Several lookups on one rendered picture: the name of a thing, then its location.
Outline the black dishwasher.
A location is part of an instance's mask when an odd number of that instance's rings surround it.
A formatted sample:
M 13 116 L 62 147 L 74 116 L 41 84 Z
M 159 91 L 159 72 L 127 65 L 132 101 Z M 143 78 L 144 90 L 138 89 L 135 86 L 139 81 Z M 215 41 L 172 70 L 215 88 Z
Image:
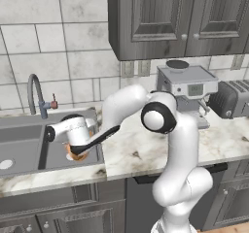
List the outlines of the black dishwasher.
M 207 219 L 224 173 L 211 173 L 213 187 L 201 197 L 191 212 L 190 223 L 196 230 L 201 230 Z M 127 179 L 125 233 L 150 233 L 162 215 L 162 207 L 153 198 L 152 185 L 138 184 L 134 178 Z

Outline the grey coffee machine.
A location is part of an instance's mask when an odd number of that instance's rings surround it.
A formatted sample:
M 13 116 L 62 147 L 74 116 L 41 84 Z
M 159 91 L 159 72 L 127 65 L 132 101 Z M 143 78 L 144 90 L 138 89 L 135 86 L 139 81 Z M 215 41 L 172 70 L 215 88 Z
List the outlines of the grey coffee machine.
M 179 59 L 168 60 L 164 66 L 158 67 L 157 91 L 172 93 L 176 97 L 178 111 L 194 117 L 199 129 L 209 127 L 199 108 L 209 112 L 202 99 L 218 91 L 218 79 L 202 66 L 191 66 Z

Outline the grey curved tap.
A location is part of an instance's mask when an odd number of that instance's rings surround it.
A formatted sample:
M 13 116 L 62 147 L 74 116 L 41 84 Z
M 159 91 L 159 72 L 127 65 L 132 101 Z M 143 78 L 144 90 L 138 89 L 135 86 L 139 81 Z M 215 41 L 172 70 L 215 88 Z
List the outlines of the grey curved tap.
M 35 103 L 34 103 L 34 93 L 33 88 L 36 88 L 37 96 L 38 96 L 38 106 L 42 119 L 46 119 L 48 117 L 48 109 L 57 109 L 58 104 L 55 99 L 55 94 L 53 94 L 53 101 L 46 102 L 43 97 L 42 88 L 40 85 L 40 81 L 35 74 L 31 74 L 28 78 L 27 83 L 27 99 L 30 113 L 32 115 L 36 114 Z

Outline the grey wall socket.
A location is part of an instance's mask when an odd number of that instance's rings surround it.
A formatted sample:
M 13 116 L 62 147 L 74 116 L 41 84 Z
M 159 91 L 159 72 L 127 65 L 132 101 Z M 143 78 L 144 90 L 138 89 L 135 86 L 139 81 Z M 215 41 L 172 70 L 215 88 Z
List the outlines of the grey wall socket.
M 150 60 L 139 60 L 138 61 L 138 76 L 139 77 L 149 77 L 151 70 Z
M 244 60 L 244 54 L 236 54 L 233 57 L 231 69 L 232 70 L 239 70 Z
M 122 78 L 132 78 L 134 76 L 134 62 L 133 61 L 123 61 L 122 62 Z

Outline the dark grey toaster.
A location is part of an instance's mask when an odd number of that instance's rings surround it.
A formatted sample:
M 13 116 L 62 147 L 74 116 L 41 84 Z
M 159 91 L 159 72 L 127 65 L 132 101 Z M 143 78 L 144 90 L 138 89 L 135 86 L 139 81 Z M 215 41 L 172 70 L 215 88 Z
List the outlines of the dark grey toaster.
M 249 117 L 249 80 L 219 82 L 207 105 L 224 119 Z

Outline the grey false drawer front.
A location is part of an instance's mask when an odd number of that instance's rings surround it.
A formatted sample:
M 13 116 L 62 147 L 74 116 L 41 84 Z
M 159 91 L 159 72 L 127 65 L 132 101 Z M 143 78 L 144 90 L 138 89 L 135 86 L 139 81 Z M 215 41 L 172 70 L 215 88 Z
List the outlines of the grey false drawer front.
M 0 198 L 0 215 L 80 202 L 96 202 L 96 189 L 97 186 L 92 183 Z

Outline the orange bowl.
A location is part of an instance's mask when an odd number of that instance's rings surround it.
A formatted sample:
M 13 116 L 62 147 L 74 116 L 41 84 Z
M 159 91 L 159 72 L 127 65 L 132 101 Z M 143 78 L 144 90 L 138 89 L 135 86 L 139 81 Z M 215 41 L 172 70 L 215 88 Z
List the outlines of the orange bowl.
M 89 155 L 89 153 L 87 152 L 87 153 L 82 153 L 82 154 L 80 154 L 80 155 L 76 155 L 76 154 L 74 154 L 72 151 L 71 151 L 71 148 L 70 148 L 70 145 L 68 144 L 68 143 L 65 143 L 64 144 L 64 147 L 65 147 L 65 149 L 66 149 L 66 152 L 67 152 L 67 157 L 69 157 L 70 159 L 72 159 L 72 160 L 75 160 L 75 161 L 83 161 L 83 160 L 85 160 L 87 157 L 88 157 L 88 155 Z

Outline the grey double sink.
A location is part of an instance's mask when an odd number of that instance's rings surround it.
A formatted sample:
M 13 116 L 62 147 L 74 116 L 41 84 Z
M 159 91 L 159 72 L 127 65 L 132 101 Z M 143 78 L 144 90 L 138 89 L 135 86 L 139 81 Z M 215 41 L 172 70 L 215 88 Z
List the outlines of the grey double sink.
M 96 119 L 94 108 L 49 114 L 47 119 L 40 115 L 1 117 L 0 178 L 102 164 L 101 146 L 94 146 L 86 159 L 75 161 L 67 155 L 65 134 L 52 143 L 46 142 L 45 126 L 74 114 Z

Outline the grey base cupboard door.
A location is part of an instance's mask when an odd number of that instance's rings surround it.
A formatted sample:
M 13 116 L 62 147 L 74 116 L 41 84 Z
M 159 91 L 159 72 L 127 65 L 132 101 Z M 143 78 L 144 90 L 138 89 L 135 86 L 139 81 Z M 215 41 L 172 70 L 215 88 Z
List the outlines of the grey base cupboard door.
M 249 221 L 249 178 L 220 183 L 202 231 Z
M 31 224 L 32 231 L 27 232 L 26 227 Z M 35 216 L 0 218 L 0 233 L 41 233 Z
M 42 213 L 37 220 L 43 233 L 125 233 L 125 200 Z

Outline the grey wall cupboard door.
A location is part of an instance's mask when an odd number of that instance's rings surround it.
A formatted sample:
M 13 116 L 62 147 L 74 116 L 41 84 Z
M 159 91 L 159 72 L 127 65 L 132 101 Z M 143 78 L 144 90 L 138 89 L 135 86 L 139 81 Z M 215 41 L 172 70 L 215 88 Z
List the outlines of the grey wall cupboard door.
M 120 60 L 183 56 L 194 0 L 119 0 Z
M 248 35 L 249 0 L 195 0 L 186 56 L 243 53 Z

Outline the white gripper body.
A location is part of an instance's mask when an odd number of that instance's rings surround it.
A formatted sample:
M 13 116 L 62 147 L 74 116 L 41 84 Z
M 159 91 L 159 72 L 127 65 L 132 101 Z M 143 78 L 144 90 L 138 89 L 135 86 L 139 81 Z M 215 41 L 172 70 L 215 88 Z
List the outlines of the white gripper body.
M 86 119 L 86 124 L 87 124 L 87 128 L 89 131 L 89 137 L 91 137 L 93 135 L 92 133 L 92 128 L 96 125 L 96 120 L 93 118 L 87 118 Z

